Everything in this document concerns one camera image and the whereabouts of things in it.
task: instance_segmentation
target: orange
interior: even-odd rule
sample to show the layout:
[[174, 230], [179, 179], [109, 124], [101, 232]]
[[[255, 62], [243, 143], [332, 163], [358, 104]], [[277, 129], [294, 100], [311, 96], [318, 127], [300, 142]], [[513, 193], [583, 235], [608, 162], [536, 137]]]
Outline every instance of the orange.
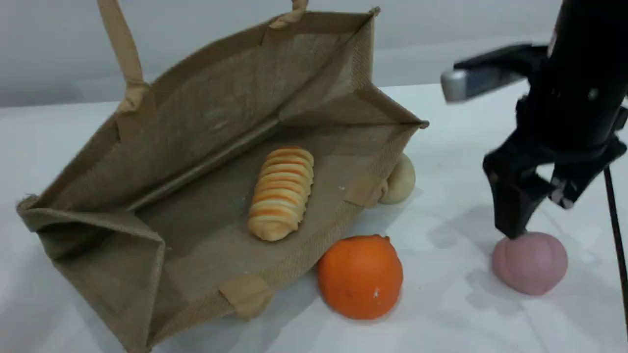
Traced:
[[318, 262], [321, 296], [340, 314], [370, 320], [399, 299], [403, 269], [390, 238], [355, 236], [334, 244]]

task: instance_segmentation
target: burlap fabric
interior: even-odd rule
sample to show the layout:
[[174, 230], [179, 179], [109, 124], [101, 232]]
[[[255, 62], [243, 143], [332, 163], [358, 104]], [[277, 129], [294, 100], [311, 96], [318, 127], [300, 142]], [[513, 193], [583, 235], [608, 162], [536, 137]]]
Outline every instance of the burlap fabric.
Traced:
[[[371, 83], [368, 13], [293, 11], [211, 43], [152, 84], [116, 0], [98, 0], [124, 100], [18, 212], [128, 352], [193, 325], [261, 313], [364, 207], [427, 127]], [[246, 220], [264, 157], [315, 157], [305, 219], [285, 240]]]

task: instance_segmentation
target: striped bread roll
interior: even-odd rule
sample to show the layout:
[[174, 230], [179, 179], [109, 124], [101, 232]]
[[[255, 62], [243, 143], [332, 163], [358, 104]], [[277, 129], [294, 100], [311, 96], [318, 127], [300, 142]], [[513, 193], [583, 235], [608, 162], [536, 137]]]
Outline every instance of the striped bread roll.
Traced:
[[266, 241], [278, 241], [299, 229], [314, 179], [314, 157], [295, 147], [266, 157], [249, 209], [249, 230]]

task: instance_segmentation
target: pink bun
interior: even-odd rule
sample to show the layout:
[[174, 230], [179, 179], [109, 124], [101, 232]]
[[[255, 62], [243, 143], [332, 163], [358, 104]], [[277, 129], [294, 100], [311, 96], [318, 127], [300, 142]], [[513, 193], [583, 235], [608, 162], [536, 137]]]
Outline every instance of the pink bun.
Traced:
[[542, 295], [552, 290], [567, 272], [567, 252], [561, 242], [545, 233], [530, 232], [516, 240], [503, 238], [492, 257], [495, 275], [512, 289]]

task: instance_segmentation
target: white tabletop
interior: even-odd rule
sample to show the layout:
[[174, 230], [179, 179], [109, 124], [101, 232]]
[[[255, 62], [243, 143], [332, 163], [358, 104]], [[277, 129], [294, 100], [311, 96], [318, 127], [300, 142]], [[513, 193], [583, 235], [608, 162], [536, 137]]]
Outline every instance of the white tabletop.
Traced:
[[[339, 317], [307, 275], [277, 293], [261, 317], [249, 323], [216, 320], [153, 352], [627, 352], [602, 177], [573, 210], [545, 202], [529, 224], [528, 229], [548, 232], [567, 248], [567, 275], [552, 292], [521, 295], [490, 272], [489, 255], [502, 236], [493, 227], [481, 162], [514, 128], [514, 105], [526, 90], [521, 83], [446, 106], [438, 85], [384, 89], [431, 121], [405, 151], [417, 171], [414, 194], [401, 205], [366, 210], [351, 231], [389, 235], [403, 262], [402, 298], [386, 320], [364, 324]], [[122, 352], [14, 211], [17, 200], [52, 181], [115, 106], [0, 109], [2, 352]], [[628, 175], [628, 158], [612, 171], [628, 233], [628, 185], [620, 182]]]

